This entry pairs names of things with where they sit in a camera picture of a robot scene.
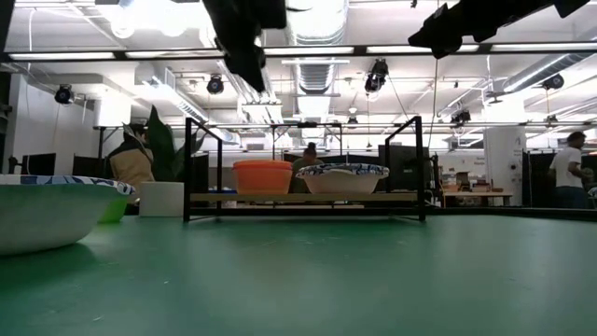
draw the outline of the air duct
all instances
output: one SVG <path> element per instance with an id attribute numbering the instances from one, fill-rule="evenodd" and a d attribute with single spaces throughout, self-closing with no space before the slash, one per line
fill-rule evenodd
<path id="1" fill-rule="evenodd" d="M 595 40 L 597 40 L 597 27 L 587 31 L 577 39 L 577 41 Z M 506 79 L 502 84 L 500 93 L 509 94 L 529 88 L 534 84 L 555 76 L 562 70 L 588 59 L 592 55 L 594 55 L 592 52 L 549 55 L 541 61 L 520 71 L 517 75 Z"/>
<path id="2" fill-rule="evenodd" d="M 348 14 L 348 0 L 310 1 L 289 0 L 288 7 L 299 8 L 288 13 L 288 36 L 295 46 L 333 46 L 342 43 Z M 298 94 L 328 93 L 334 82 L 335 64 L 300 64 L 295 67 Z M 297 98 L 303 117 L 324 121 L 331 104 L 330 97 L 307 96 Z"/>

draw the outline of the green tabletop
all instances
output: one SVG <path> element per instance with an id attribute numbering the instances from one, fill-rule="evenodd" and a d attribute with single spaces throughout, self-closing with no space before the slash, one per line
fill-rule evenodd
<path id="1" fill-rule="evenodd" d="M 596 335 L 597 226 L 127 218 L 0 259 L 0 335 Z"/>

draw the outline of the green leaf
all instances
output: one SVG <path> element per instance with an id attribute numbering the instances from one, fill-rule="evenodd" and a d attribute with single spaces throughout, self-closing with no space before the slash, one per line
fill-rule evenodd
<path id="1" fill-rule="evenodd" d="M 157 181 L 173 182 L 176 180 L 174 173 L 174 138 L 172 131 L 164 125 L 155 106 L 151 106 L 151 115 L 148 122 L 148 140 L 153 153 L 153 175 Z"/>

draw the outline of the person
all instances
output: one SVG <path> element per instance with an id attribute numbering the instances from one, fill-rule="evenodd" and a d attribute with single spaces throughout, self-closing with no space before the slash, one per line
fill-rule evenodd
<path id="1" fill-rule="evenodd" d="M 571 133 L 568 147 L 559 152 L 549 167 L 549 175 L 556 179 L 555 205 L 559 208 L 586 209 L 587 194 L 580 169 L 580 149 L 585 145 L 583 132 Z"/>
<path id="2" fill-rule="evenodd" d="M 106 174 L 108 178 L 133 186 L 136 193 L 129 198 L 126 215 L 139 212 L 138 201 L 143 182 L 155 181 L 151 171 L 153 155 L 146 142 L 145 126 L 129 125 L 134 136 L 124 133 L 124 141 L 106 158 Z"/>
<path id="3" fill-rule="evenodd" d="M 300 168 L 309 167 L 312 165 L 324 164 L 321 160 L 317 159 L 317 150 L 315 149 L 315 143 L 309 143 L 307 148 L 302 152 L 302 158 L 292 163 L 292 183 L 291 192 L 293 193 L 309 193 L 307 184 L 300 178 L 295 176 L 299 172 Z"/>

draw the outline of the potted plant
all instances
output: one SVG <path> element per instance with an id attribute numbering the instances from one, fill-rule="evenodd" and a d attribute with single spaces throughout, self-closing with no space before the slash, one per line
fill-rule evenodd
<path id="1" fill-rule="evenodd" d="M 132 133 L 126 125 L 124 130 Z M 201 149 L 205 135 L 198 140 L 197 133 L 192 134 L 191 153 Z M 172 129 L 161 122 L 155 106 L 151 107 L 147 123 L 147 140 L 150 150 L 146 155 L 152 160 L 151 169 L 156 181 L 141 185 L 139 215 L 181 217 L 184 212 L 185 146 L 176 149 Z"/>

